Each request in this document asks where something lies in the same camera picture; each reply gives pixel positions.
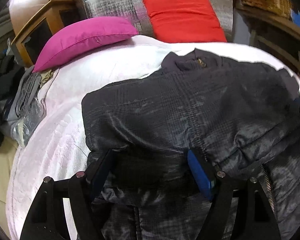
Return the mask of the dark clothes pile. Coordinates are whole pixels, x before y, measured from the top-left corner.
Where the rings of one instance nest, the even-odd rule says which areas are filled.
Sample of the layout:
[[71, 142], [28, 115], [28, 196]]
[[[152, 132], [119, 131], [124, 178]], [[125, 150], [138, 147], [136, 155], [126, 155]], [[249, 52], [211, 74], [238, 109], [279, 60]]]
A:
[[[14, 56], [0, 55], [0, 101], [15, 96], [24, 72], [25, 68], [14, 61]], [[3, 140], [4, 135], [0, 132], [0, 146]]]

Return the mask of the beige bed sheet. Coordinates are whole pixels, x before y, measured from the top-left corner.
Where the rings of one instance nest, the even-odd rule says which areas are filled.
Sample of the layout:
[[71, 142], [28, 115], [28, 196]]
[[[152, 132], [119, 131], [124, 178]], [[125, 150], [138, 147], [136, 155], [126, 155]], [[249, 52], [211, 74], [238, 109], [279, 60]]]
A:
[[0, 227], [8, 238], [10, 232], [6, 218], [6, 195], [17, 148], [18, 143], [10, 137], [5, 137], [0, 146]]

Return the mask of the wooden shelf unit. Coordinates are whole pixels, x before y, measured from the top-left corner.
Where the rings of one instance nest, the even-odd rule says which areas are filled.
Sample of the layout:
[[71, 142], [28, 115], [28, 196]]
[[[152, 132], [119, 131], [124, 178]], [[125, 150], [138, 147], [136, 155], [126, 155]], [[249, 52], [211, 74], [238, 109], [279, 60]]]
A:
[[268, 52], [300, 77], [300, 27], [286, 18], [255, 7], [235, 5], [248, 29], [247, 44]]

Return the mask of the red pillow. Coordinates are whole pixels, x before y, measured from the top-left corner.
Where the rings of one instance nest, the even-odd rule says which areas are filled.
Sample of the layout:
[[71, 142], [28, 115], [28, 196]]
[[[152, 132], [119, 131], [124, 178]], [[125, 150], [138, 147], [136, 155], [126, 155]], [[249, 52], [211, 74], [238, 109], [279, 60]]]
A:
[[143, 4], [159, 41], [227, 41], [210, 0], [143, 0]]

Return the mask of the dark plaid padded jacket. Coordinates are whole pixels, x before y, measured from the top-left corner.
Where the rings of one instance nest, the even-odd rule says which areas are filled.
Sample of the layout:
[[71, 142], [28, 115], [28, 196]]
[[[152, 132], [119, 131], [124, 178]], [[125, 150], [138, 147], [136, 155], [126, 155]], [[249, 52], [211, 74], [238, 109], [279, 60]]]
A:
[[92, 203], [105, 239], [195, 239], [210, 209], [187, 163], [256, 177], [281, 239], [300, 231], [300, 94], [285, 70], [203, 50], [82, 100], [88, 161], [116, 150]]

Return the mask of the clear plastic bag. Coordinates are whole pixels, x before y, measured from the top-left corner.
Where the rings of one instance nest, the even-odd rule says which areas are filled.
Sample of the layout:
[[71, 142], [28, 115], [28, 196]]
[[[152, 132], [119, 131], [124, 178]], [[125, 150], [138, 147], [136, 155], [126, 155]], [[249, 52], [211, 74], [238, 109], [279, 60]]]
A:
[[15, 124], [12, 134], [19, 146], [25, 148], [38, 125], [45, 118], [45, 103], [36, 96], [22, 111], [20, 118]]

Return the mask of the magenta pillow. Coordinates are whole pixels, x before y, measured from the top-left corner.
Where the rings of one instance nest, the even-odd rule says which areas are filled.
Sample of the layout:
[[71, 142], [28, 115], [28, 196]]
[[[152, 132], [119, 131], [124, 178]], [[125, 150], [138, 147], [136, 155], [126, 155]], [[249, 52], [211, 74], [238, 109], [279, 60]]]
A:
[[62, 66], [88, 51], [128, 40], [138, 34], [136, 27], [122, 17], [93, 17], [73, 23], [47, 41], [33, 72]]

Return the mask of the white pink bed blanket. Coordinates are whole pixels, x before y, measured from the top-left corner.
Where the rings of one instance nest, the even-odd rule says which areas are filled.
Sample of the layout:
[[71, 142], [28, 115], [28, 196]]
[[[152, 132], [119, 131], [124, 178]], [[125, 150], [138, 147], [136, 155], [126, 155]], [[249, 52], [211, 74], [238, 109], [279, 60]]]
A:
[[238, 61], [263, 62], [275, 69], [284, 64], [270, 54], [235, 43], [169, 44], [136, 36], [93, 51], [58, 70], [40, 91], [46, 115], [27, 146], [18, 148], [7, 190], [6, 217], [11, 239], [19, 239], [42, 179], [69, 178], [84, 168], [88, 157], [81, 101], [85, 94], [115, 81], [144, 78], [160, 68], [169, 52], [184, 55], [194, 48]]

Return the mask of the wooden nightstand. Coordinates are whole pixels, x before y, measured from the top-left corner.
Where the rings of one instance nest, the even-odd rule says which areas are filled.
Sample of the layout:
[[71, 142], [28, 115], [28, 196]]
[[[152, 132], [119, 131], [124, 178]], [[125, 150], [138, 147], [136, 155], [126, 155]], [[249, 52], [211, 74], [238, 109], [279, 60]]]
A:
[[47, 41], [80, 20], [75, 0], [9, 0], [15, 33], [12, 45], [26, 67], [34, 65]]

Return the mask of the grey folded clothes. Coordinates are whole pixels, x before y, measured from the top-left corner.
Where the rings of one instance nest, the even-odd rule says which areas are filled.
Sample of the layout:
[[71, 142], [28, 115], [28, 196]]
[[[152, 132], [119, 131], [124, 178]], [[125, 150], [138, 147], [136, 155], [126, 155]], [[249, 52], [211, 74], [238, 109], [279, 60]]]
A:
[[41, 75], [33, 72], [34, 66], [27, 68], [23, 74], [17, 93], [13, 99], [7, 100], [4, 107], [3, 120], [13, 121], [25, 114], [41, 83]]

